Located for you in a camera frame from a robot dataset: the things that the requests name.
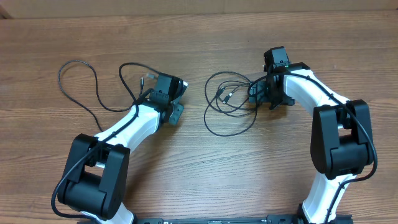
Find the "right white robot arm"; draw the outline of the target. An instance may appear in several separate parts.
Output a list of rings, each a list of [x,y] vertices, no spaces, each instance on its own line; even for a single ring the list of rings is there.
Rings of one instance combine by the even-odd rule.
[[[368,104],[349,100],[325,84],[309,66],[292,63],[284,47],[264,53],[265,76],[251,82],[251,103],[300,103],[312,116],[310,155],[316,169],[307,198],[295,215],[268,215],[268,223],[352,223],[336,209],[350,183],[372,177],[377,169]]]

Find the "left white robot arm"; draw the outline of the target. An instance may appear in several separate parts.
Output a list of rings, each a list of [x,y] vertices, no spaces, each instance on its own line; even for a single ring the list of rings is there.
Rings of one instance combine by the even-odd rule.
[[[77,211],[76,218],[93,223],[134,223],[135,215],[123,204],[130,154],[162,124],[177,124],[187,87],[181,78],[159,73],[155,87],[136,99],[120,121],[94,136],[79,134],[52,202],[69,206]]]

